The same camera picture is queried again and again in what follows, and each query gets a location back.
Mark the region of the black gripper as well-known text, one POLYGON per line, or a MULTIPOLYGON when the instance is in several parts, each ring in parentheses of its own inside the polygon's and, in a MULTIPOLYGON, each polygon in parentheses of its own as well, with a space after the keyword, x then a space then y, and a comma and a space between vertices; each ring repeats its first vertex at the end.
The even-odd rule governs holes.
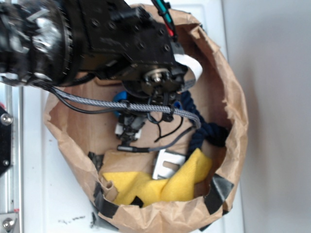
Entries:
POLYGON ((121 82, 125 91, 121 102, 173 106, 185 86, 188 68, 180 63, 175 67, 152 67, 147 70, 137 64, 121 63, 121 82))

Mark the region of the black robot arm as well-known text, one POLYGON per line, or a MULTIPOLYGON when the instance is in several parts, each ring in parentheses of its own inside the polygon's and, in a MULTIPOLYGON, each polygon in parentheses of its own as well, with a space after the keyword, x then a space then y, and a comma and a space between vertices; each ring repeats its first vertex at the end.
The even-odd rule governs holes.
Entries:
POLYGON ((177 35, 167 5, 158 22, 123 0, 22 0, 0 3, 0 81, 54 92, 94 78, 121 81, 139 104, 159 105, 164 121, 185 86, 175 58, 177 35))

